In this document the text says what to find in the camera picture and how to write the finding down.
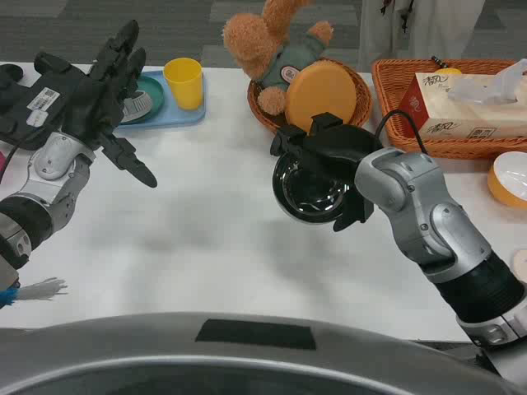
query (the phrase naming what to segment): orange round lid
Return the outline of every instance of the orange round lid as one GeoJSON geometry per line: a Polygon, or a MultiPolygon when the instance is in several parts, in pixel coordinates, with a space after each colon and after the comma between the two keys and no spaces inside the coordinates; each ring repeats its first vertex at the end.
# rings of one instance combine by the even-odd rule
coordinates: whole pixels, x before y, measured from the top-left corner
{"type": "Polygon", "coordinates": [[[348,123],[357,105],[355,83],[336,63],[318,61],[298,73],[286,94],[286,118],[309,133],[315,115],[331,113],[348,123]]]}

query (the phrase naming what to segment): white tablecloth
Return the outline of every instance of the white tablecloth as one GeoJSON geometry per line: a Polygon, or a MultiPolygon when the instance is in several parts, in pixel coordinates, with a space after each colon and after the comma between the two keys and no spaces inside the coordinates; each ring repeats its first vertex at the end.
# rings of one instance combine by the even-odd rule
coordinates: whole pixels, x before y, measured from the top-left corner
{"type": "MultiPolygon", "coordinates": [[[[32,65],[22,66],[24,83],[32,83],[32,65]]],[[[68,294],[6,307],[0,327],[210,311],[466,340],[436,289],[398,251],[381,211],[338,234],[331,225],[302,225],[282,212],[271,186],[272,135],[247,105],[249,79],[236,69],[204,72],[208,112],[201,123],[121,133],[154,172],[158,188],[145,187],[99,154],[72,221],[36,249],[20,273],[23,285],[63,278],[68,294]]],[[[371,76],[364,77],[371,84],[371,76]]],[[[379,121],[376,107],[372,119],[379,121]]],[[[8,148],[0,145],[4,153],[8,148]]],[[[21,151],[13,159],[0,198],[25,182],[28,155],[21,151]]],[[[486,161],[441,163],[451,194],[510,261],[527,244],[527,214],[493,201],[486,161]]]]}

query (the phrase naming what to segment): wicker basket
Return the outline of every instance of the wicker basket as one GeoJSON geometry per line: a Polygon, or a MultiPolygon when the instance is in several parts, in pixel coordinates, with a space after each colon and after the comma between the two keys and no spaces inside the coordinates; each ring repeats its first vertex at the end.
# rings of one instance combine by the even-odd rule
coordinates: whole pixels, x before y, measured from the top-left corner
{"type": "MultiPolygon", "coordinates": [[[[445,60],[449,66],[465,74],[496,74],[514,64],[513,60],[445,60]]],[[[432,60],[380,60],[373,66],[373,81],[379,97],[382,114],[397,109],[416,72],[434,72],[432,60]]],[[[387,123],[390,142],[405,151],[419,151],[415,138],[405,137],[409,128],[406,120],[392,117],[387,123]]],[[[485,140],[449,139],[426,140],[429,153],[436,157],[453,159],[492,159],[506,151],[527,151],[527,137],[485,140]]]]}
{"type": "MultiPolygon", "coordinates": [[[[323,60],[330,60],[331,62],[344,67],[349,75],[352,76],[353,82],[355,82],[355,87],[357,88],[357,107],[355,107],[355,112],[353,113],[349,124],[362,126],[370,117],[371,109],[373,107],[373,100],[371,98],[371,92],[368,88],[368,85],[364,82],[364,80],[362,80],[361,76],[359,76],[345,64],[337,62],[333,59],[323,58],[323,60]]],[[[272,116],[261,110],[257,101],[261,90],[262,87],[260,84],[255,81],[250,82],[249,89],[247,90],[247,100],[249,101],[250,109],[257,120],[261,122],[261,124],[263,124],[271,132],[276,133],[278,128],[287,124],[286,116],[285,114],[272,116]]]]}

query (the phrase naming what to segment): black rectangular patch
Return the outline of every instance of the black rectangular patch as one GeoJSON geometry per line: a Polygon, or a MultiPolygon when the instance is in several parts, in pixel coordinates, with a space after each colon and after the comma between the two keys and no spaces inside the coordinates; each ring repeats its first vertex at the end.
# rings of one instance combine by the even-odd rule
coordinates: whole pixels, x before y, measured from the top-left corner
{"type": "Polygon", "coordinates": [[[316,350],[315,339],[309,327],[229,319],[207,320],[199,331],[196,342],[225,342],[316,350]]]}

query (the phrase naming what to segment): white pants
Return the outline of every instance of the white pants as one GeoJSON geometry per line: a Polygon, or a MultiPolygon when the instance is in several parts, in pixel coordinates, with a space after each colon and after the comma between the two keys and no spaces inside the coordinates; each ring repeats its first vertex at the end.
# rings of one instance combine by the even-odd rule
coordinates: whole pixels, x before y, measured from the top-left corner
{"type": "MultiPolygon", "coordinates": [[[[408,18],[409,57],[460,58],[473,33],[485,0],[414,0],[408,18]]],[[[382,0],[362,0],[358,69],[369,72],[382,58],[397,58],[403,15],[410,0],[393,0],[380,13],[382,0]]]]}

